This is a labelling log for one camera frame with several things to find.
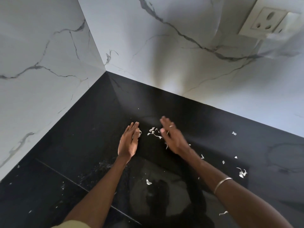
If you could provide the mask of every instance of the bracelet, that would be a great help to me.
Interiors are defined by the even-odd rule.
[[[224,181],[229,180],[229,179],[232,179],[232,178],[228,177],[228,178],[225,178],[224,180],[220,181],[220,182],[217,184],[217,186],[215,187],[214,194],[215,194],[217,188],[218,188]]]

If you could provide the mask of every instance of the person's right arm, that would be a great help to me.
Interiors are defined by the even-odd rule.
[[[182,133],[168,118],[162,117],[161,134],[168,147],[183,158],[214,192],[218,183],[227,176],[202,160],[190,148]],[[291,224],[271,205],[232,179],[224,181],[216,190],[216,197],[241,227],[291,228]]]

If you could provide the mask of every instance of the wall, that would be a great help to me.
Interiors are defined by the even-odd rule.
[[[255,1],[79,3],[108,71],[304,137],[301,51],[237,35]]]
[[[77,0],[0,0],[0,179],[105,72]]]

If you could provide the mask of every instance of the sleeve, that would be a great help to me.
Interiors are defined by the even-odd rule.
[[[90,228],[87,224],[76,221],[76,220],[70,220],[61,223],[59,226],[54,226],[52,228]]]

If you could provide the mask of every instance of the black countertop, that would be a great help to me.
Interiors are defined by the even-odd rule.
[[[109,170],[124,129],[138,121],[138,150],[105,227],[238,227],[163,139],[147,136],[163,115],[205,161],[304,227],[304,138],[109,72],[0,183],[0,226],[60,223]],[[248,174],[241,178],[238,168]]]

